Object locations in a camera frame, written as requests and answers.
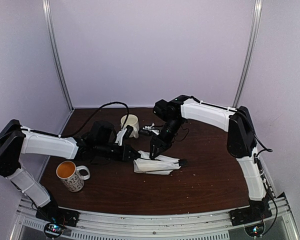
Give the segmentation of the white paper bag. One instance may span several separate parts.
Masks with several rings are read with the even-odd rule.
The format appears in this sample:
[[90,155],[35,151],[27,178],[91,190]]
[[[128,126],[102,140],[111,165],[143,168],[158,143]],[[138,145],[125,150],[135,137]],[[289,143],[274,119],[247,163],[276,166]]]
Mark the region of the white paper bag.
[[155,159],[150,159],[150,153],[139,150],[140,158],[133,161],[133,170],[137,174],[164,175],[171,174],[174,170],[179,170],[179,158],[159,155]]

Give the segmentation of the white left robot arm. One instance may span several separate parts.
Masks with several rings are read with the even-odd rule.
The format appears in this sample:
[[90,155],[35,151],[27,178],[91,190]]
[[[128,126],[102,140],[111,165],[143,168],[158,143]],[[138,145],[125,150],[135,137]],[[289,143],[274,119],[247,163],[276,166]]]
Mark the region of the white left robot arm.
[[115,132],[107,121],[96,121],[81,137],[56,135],[22,126],[12,119],[0,132],[0,176],[9,179],[28,196],[51,222],[62,218],[53,196],[20,163],[21,154],[54,156],[75,161],[104,157],[119,162],[140,158],[140,153],[124,140],[132,133],[127,126]]

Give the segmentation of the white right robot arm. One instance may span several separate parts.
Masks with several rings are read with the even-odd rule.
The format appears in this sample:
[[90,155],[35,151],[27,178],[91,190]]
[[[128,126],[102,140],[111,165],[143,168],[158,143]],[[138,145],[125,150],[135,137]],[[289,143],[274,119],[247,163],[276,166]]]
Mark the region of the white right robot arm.
[[154,160],[172,146],[179,128],[187,120],[217,127],[227,133],[227,151],[236,158],[246,181],[249,196],[246,216],[256,221],[266,212],[270,195],[259,159],[261,152],[257,148],[261,141],[246,107],[224,107],[194,96],[180,95],[171,101],[157,101],[153,113],[164,121],[164,125],[150,141],[150,159]]

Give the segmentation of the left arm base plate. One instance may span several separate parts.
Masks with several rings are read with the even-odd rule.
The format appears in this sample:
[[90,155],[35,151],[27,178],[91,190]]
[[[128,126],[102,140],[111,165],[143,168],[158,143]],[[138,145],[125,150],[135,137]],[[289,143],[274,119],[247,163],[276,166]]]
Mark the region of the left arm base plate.
[[35,217],[50,223],[67,227],[76,227],[80,213],[65,208],[41,208],[36,210]]

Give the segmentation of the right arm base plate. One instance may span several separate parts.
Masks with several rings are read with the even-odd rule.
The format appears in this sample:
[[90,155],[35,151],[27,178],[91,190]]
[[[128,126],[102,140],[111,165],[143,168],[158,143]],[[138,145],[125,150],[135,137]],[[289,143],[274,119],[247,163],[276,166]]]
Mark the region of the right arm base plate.
[[246,225],[254,222],[260,222],[262,219],[270,218],[272,216],[270,209],[261,210],[258,207],[244,207],[236,208],[229,212],[232,226]]

